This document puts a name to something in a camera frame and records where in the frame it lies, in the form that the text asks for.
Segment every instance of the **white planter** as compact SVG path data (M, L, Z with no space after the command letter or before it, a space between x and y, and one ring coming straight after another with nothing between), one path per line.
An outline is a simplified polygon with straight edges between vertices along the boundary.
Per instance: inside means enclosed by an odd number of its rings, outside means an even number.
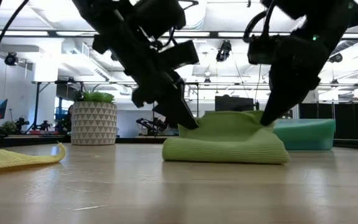
M117 106L113 103L75 102L71 118L71 143L81 146L116 142Z

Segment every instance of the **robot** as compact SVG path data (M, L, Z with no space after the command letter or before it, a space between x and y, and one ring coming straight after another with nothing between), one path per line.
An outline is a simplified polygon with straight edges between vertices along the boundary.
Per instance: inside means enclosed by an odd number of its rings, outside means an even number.
M132 101L140 108L157 102L154 111L188 129L198 127L184 101L185 82L175 69L198 63L194 43L177 43L175 30L186 25L185 12L178 0L72 0L82 18L98 35L93 48L103 54L112 52L125 74L138 84ZM249 44L251 64L271 65L270 98L260 120L270 125L290 108L303 101L320 81L318 74L349 27L358 26L358 4L353 0L262 0L268 9L256 15L244 31ZM274 7L292 19L306 16L305 23L288 36L269 36L269 21ZM250 36L265 17L260 36ZM166 44L158 41L164 33Z

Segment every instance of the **desk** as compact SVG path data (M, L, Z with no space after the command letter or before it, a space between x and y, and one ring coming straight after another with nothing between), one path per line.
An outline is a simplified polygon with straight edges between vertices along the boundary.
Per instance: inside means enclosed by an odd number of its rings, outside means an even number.
M0 172L0 224L358 223L358 149L269 166L164 162L153 144L66 147L61 164Z

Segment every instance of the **green towel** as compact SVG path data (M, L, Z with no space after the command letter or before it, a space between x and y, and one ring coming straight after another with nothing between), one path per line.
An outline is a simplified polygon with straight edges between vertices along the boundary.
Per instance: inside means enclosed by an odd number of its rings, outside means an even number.
M179 138L164 142L166 161L284 164L290 156L273 133L259 123L263 111L223 111L204 115L199 128L179 127Z

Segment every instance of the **yellow cloth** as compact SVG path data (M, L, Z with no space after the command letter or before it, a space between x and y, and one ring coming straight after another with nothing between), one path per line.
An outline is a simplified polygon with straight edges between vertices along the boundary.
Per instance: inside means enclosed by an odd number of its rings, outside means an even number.
M62 143L59 143L58 147L60 148L60 152L54 156L29 156L0 149L0 169L7 167L51 164L54 162L59 162L66 156L66 149Z

